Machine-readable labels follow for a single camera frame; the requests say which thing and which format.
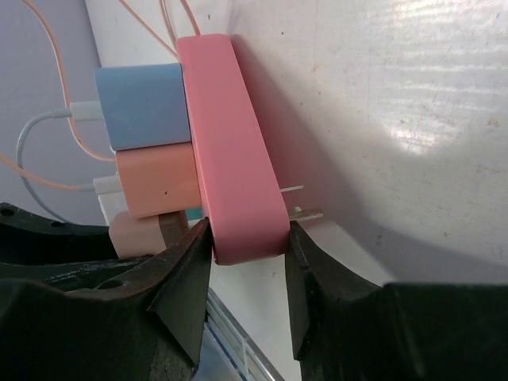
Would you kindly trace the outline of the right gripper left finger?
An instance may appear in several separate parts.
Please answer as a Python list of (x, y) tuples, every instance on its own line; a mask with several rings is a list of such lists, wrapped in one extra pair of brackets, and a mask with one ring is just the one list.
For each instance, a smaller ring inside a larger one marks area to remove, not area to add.
[(155, 256), (2, 264), (2, 379), (191, 379), (210, 269), (207, 220)]

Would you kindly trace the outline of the pink USB charger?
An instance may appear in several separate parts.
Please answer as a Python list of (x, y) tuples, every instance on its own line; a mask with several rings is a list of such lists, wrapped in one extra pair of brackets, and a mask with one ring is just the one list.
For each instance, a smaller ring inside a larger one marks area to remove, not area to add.
[(190, 142), (116, 152), (129, 214), (151, 217), (201, 205)]

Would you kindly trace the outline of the pink triangular power strip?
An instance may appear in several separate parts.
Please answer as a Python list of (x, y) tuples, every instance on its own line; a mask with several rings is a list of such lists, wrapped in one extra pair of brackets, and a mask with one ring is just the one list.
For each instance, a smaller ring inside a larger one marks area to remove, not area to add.
[(177, 53), (216, 263), (284, 253), (287, 208), (229, 36), (182, 37)]

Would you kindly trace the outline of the brown small plug adapter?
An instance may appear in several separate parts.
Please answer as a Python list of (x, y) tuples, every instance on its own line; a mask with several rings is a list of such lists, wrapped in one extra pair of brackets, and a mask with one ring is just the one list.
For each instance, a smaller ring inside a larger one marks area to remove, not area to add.
[(110, 223), (109, 235), (120, 259), (157, 255), (178, 244), (188, 232), (184, 211), (133, 218), (120, 212)]

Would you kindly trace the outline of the light blue USB charger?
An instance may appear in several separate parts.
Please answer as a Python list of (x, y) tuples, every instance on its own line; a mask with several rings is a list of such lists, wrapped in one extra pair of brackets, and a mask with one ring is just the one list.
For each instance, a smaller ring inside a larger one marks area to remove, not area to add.
[(191, 141), (179, 63), (102, 67), (94, 80), (113, 151)]

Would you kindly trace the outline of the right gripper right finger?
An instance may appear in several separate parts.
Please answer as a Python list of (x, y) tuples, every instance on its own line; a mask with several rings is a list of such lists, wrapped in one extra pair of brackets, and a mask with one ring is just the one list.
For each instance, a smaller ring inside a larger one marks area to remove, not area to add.
[(291, 223), (285, 275), (304, 380), (504, 380), (504, 285), (375, 285)]

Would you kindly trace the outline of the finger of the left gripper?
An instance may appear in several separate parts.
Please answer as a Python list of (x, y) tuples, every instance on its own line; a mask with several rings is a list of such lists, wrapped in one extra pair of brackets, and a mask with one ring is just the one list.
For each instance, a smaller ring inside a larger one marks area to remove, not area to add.
[(108, 228), (76, 225), (1, 204), (1, 279), (28, 279), (62, 291), (93, 289), (150, 256), (121, 259)]

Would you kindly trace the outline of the teal power strip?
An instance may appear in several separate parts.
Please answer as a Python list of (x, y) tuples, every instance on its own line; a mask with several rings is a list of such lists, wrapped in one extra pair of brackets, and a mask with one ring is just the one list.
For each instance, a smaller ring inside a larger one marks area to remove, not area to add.
[(194, 221), (194, 220), (200, 220), (203, 217), (202, 209), (199, 208), (193, 208), (193, 209), (187, 209), (185, 210), (187, 220), (188, 221)]

